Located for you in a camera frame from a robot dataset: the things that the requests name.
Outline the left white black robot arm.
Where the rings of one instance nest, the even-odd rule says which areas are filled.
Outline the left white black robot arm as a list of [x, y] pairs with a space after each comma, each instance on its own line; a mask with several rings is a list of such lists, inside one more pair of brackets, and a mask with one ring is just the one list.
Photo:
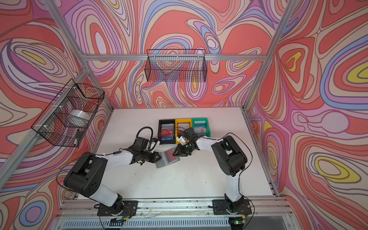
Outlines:
[[105, 171], [135, 163], [156, 163], [161, 159], [155, 151], [158, 143], [157, 138], [148, 140], [137, 137], [130, 147], [109, 154], [86, 152], [68, 172], [63, 184], [67, 189], [98, 202], [108, 215], [118, 216], [123, 213], [126, 205], [120, 194], [103, 185]]

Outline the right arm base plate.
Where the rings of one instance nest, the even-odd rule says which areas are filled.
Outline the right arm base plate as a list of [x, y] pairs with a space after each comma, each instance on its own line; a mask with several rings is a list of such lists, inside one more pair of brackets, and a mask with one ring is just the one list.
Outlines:
[[209, 206], [213, 209], [215, 215], [245, 215], [252, 214], [250, 200], [242, 198], [236, 202], [232, 202], [226, 199], [212, 200], [212, 205]]

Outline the red VIP card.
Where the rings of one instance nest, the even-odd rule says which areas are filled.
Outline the red VIP card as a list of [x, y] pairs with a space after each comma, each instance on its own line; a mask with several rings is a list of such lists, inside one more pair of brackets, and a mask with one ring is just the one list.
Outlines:
[[162, 137], [169, 137], [173, 136], [174, 131], [172, 129], [161, 129], [161, 136]]

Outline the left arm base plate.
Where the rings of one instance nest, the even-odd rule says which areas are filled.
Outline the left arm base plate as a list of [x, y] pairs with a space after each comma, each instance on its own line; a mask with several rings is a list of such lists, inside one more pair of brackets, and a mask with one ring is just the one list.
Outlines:
[[137, 200], [118, 201], [111, 207], [104, 204], [96, 204], [94, 208], [97, 209], [97, 215], [100, 217], [132, 217], [137, 213]]

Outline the grey leather card holder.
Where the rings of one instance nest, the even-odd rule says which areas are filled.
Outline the grey leather card holder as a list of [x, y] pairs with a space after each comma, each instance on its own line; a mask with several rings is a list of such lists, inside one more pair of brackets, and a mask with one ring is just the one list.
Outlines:
[[156, 161], [155, 165], [156, 168], [163, 168], [165, 166], [174, 164], [180, 161], [180, 157], [174, 156], [174, 151], [176, 148], [171, 148], [169, 150], [163, 151], [159, 153], [161, 157], [159, 160]]

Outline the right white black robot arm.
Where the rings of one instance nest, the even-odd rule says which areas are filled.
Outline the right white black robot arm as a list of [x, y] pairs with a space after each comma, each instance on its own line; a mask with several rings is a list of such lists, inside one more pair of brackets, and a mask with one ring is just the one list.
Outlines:
[[229, 135], [220, 139], [199, 136], [192, 128], [185, 130], [183, 134], [177, 139], [180, 143], [173, 156], [190, 156], [195, 150], [210, 151], [216, 157], [220, 169], [227, 175], [224, 198], [212, 200], [209, 208], [213, 209], [215, 215], [250, 215], [250, 200], [241, 194], [241, 174], [248, 159], [235, 139]]

